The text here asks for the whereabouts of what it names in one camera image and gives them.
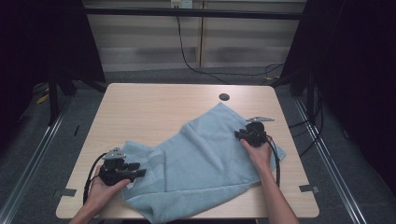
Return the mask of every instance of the forearm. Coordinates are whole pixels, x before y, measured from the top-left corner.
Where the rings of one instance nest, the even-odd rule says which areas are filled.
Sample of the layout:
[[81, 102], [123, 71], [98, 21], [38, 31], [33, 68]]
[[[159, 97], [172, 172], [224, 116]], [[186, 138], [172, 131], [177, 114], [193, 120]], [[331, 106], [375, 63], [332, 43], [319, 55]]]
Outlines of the forearm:
[[96, 215], [93, 208], [82, 206], [69, 224], [87, 224]]
[[270, 167], [263, 163], [258, 164], [256, 167], [262, 181], [262, 191], [269, 222], [271, 224], [299, 223], [293, 210], [277, 186]]

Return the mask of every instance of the gray floor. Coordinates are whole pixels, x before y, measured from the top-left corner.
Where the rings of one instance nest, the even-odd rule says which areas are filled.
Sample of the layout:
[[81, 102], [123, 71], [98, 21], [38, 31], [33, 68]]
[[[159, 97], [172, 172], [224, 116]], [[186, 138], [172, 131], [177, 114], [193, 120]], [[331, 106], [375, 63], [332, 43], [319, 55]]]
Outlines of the gray floor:
[[[208, 68], [210, 72], [233, 72], [257, 74], [262, 67], [253, 68]], [[270, 77], [276, 77], [280, 70], [275, 70]], [[258, 85], [264, 81], [264, 76], [241, 77], [216, 75], [227, 83], [238, 85]], [[152, 70], [135, 72], [107, 73], [110, 82], [154, 82], [154, 83], [197, 83], [224, 84], [209, 75], [196, 74], [189, 69]], [[77, 83], [78, 92], [70, 100], [69, 107], [64, 111], [64, 119], [53, 138], [48, 152], [38, 166], [33, 176], [33, 182], [18, 204], [12, 223], [67, 223], [55, 216], [59, 197], [54, 195], [58, 189], [64, 189], [70, 176], [78, 153], [91, 127], [97, 108], [103, 98], [101, 92]], [[41, 94], [37, 90], [35, 99], [26, 110], [14, 138], [10, 142], [7, 153], [0, 158], [0, 205], [3, 207], [7, 196], [15, 188], [25, 165], [35, 152], [41, 137], [47, 130], [49, 120], [49, 102], [41, 105], [35, 103]], [[276, 94], [282, 106], [289, 125], [302, 121], [296, 108], [295, 98], [290, 96], [289, 86], [276, 88]], [[355, 196], [367, 223], [394, 223], [396, 220], [396, 200], [387, 187], [375, 173], [375, 170], [365, 161], [358, 146], [343, 135], [343, 127], [324, 104], [324, 128], [322, 137], [332, 154], [351, 193]], [[301, 152], [312, 142], [304, 125], [290, 128], [292, 135], [303, 133], [294, 138], [297, 149]], [[332, 182], [328, 171], [315, 147], [312, 147], [303, 157], [302, 162], [312, 186], [320, 189], [316, 199], [320, 214], [316, 218], [302, 218], [301, 223], [353, 223], [344, 202]], [[106, 223], [121, 223], [121, 220], [106, 221]]]

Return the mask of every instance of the metal clip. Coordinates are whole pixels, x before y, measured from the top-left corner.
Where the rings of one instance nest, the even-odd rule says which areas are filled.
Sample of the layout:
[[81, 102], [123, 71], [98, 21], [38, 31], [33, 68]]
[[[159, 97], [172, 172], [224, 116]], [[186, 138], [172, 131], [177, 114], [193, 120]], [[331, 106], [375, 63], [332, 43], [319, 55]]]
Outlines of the metal clip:
[[262, 122], [262, 121], [274, 121], [274, 119], [269, 119], [269, 118], [264, 118], [264, 117], [254, 117], [251, 119], [246, 119], [246, 121], [250, 121], [250, 122]]
[[122, 159], [125, 158], [126, 155], [123, 153], [122, 149], [119, 147], [115, 147], [114, 149], [110, 150], [107, 152], [107, 154], [102, 157], [103, 160], [116, 160], [116, 159]]

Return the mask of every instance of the wall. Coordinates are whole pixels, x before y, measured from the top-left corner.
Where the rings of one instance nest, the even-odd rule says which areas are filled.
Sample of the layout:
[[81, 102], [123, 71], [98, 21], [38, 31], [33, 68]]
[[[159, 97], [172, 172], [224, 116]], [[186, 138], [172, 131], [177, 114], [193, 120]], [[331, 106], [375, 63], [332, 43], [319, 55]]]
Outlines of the wall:
[[[170, 7], [170, 1], [86, 0], [86, 6]], [[304, 0], [193, 1], [193, 8], [302, 12]], [[185, 67], [177, 19], [89, 15], [105, 71]], [[283, 63], [297, 21], [180, 18], [183, 49], [193, 67]]]

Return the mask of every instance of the cable on floor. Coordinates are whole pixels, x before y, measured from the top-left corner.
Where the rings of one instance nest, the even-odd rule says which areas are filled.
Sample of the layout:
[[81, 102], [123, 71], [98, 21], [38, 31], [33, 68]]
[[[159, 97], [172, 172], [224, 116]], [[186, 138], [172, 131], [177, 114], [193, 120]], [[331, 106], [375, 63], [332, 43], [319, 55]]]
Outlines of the cable on floor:
[[[316, 117], [318, 116], [318, 113], [320, 112], [320, 109], [321, 109], [321, 107], [322, 107], [322, 105], [321, 105], [321, 100], [322, 100], [321, 97], [318, 96], [317, 106], [316, 106], [315, 114], [314, 114], [314, 119], [316, 119]], [[295, 128], [295, 127], [298, 127], [298, 126], [300, 126], [300, 125], [302, 125], [302, 124], [306, 124], [307, 122], [308, 122], [308, 120], [305, 119], [305, 120], [303, 120], [303, 121], [301, 121], [301, 122], [298, 122], [298, 123], [289, 125], [289, 128]]]
[[[221, 78], [219, 78], [219, 77], [216, 77], [215, 75], [244, 76], [244, 77], [257, 77], [257, 76], [264, 76], [264, 75], [265, 75], [265, 78], [264, 78], [263, 82], [260, 84], [260, 85], [262, 85], [263, 83], [265, 83], [265, 82], [267, 81], [267, 79], [268, 79], [268, 76], [267, 76], [267, 75], [268, 75], [269, 73], [273, 72], [273, 71], [276, 70], [279, 66], [283, 65], [283, 63], [269, 64], [269, 65], [265, 66], [264, 72], [257, 73], [257, 74], [240, 74], [240, 73], [203, 72], [203, 71], [199, 71], [199, 70], [197, 70], [197, 69], [192, 68], [192, 67], [189, 65], [189, 63], [187, 62], [187, 60], [186, 60], [186, 56], [185, 56], [185, 53], [184, 53], [184, 47], [183, 47], [183, 40], [182, 40], [182, 38], [181, 38], [180, 17], [177, 17], [177, 30], [178, 30], [178, 37], [179, 37], [179, 40], [180, 40], [181, 54], [182, 54], [182, 56], [183, 56], [183, 61], [184, 61], [184, 63], [187, 65], [187, 67], [189, 67], [190, 70], [193, 71], [193, 72], [211, 76], [211, 77], [217, 79], [218, 81], [223, 82], [223, 83], [228, 84], [228, 85], [231, 85], [231, 83], [229, 83], [229, 82], [227, 82], [227, 81], [225, 81], [225, 80], [223, 80], [223, 79], [221, 79]], [[268, 67], [271, 67], [271, 66], [273, 66], [274, 68], [272, 68], [271, 70], [267, 71], [267, 70], [268, 70]]]
[[320, 129], [318, 131], [318, 134], [315, 136], [314, 141], [302, 152], [299, 154], [300, 157], [302, 157], [306, 152], [309, 151], [309, 149], [312, 148], [312, 146], [318, 141], [318, 139], [320, 138], [320, 134], [323, 130], [323, 126], [324, 126], [324, 116], [323, 116], [323, 107], [322, 107], [322, 96], [321, 94], [319, 94], [318, 91], [318, 104], [317, 107], [319, 106], [320, 108]]

